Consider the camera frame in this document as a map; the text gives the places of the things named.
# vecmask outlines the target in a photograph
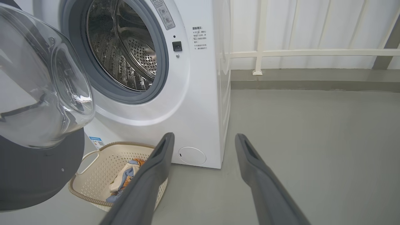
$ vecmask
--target clothes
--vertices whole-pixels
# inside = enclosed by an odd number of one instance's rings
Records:
[[[113,203],[120,197],[125,187],[129,184],[144,162],[145,161],[140,159],[133,159],[122,168],[122,170],[117,174],[117,177],[108,187],[112,194],[106,199],[107,202]]]

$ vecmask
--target stainless steel drum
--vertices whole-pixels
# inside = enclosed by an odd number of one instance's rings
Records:
[[[146,91],[157,56],[146,25],[121,0],[94,0],[87,15],[90,48],[103,70],[125,88]]]

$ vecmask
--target white wall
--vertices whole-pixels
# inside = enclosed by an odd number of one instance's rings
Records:
[[[233,52],[257,51],[260,2],[261,0],[231,0]],[[383,48],[388,31],[399,12],[400,1],[331,0],[326,17],[328,5],[329,0],[268,0],[263,51]],[[360,16],[363,5],[364,13]],[[371,68],[375,58],[376,56],[263,57],[261,68]],[[256,57],[233,58],[231,69],[255,69],[255,64]],[[400,57],[394,57],[389,68],[400,68]]]

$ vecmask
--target basket handle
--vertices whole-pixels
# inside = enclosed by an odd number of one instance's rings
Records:
[[[75,173],[76,176],[79,176],[79,175],[83,174],[83,173],[84,173],[98,158],[99,158],[99,156],[100,156],[100,151],[99,151],[99,150],[95,150],[95,151],[89,152],[88,154],[84,155],[84,156],[82,157],[81,163],[82,163],[87,157],[89,157],[90,155],[92,155],[92,154],[94,154],[94,153],[97,153],[97,157],[96,157],[82,172],[78,172],[78,171],[77,171],[77,172]]]

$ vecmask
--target open washing machine door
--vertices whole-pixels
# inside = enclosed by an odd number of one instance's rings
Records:
[[[13,210],[49,199],[70,180],[95,111],[64,35],[1,3],[0,27],[0,210]]]

